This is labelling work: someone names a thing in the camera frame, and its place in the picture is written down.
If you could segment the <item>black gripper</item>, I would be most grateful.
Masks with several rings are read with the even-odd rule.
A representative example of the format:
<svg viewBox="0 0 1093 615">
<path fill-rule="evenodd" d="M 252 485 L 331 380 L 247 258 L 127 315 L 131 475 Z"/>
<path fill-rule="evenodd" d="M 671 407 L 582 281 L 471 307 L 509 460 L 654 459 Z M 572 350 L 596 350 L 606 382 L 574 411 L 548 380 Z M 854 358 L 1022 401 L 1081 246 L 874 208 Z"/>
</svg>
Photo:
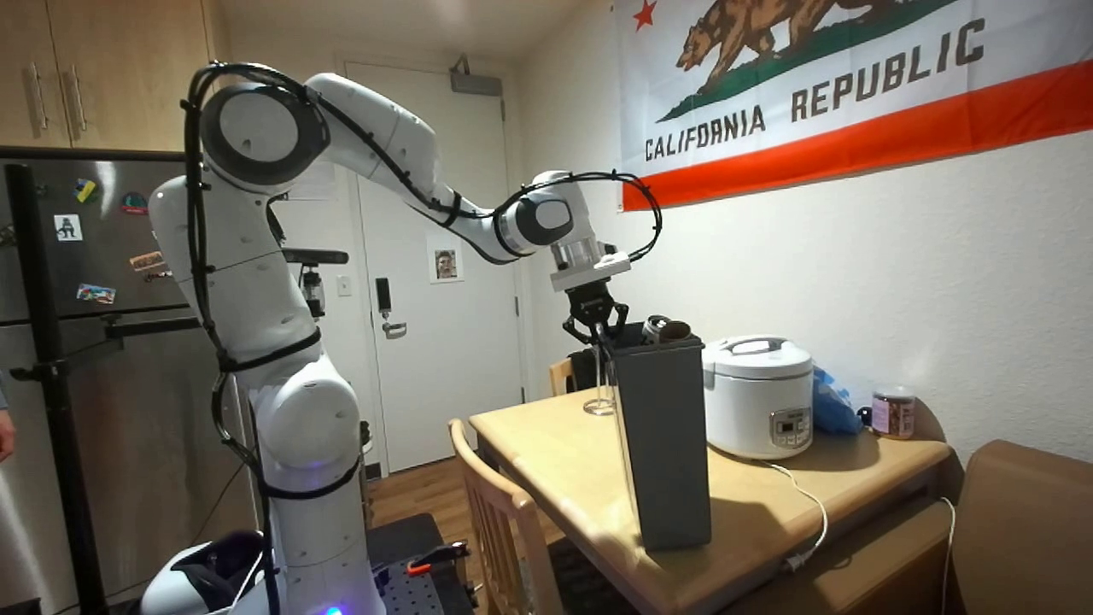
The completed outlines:
<svg viewBox="0 0 1093 615">
<path fill-rule="evenodd" d="M 596 345 L 596 330 L 619 339 L 628 325 L 628 303 L 619 303 L 606 281 L 574 288 L 569 300 L 572 315 L 564 316 L 564 330 L 582 345 Z"/>
</svg>

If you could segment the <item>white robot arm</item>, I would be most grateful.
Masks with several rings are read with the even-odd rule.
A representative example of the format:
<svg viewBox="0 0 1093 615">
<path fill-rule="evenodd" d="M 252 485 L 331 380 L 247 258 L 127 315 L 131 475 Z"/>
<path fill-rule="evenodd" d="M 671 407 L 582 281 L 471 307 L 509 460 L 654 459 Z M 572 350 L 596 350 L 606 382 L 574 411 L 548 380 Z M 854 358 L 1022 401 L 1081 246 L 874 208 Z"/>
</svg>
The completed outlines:
<svg viewBox="0 0 1093 615">
<path fill-rule="evenodd" d="M 212 60 L 186 92 L 186 171 L 150 193 L 150 232 L 204 327 L 227 382 L 252 411 L 241 446 L 265 503 L 259 562 L 227 615 L 388 615 L 365 547 L 358 397 L 326 350 L 290 275 L 273 200 L 331 159 L 489 263 L 555 257 L 569 330 L 627 325 L 610 281 L 639 263 L 596 234 L 582 171 L 548 171 L 481 208 L 436 177 L 436 134 L 340 73 L 304 82 L 259 60 Z"/>
</svg>

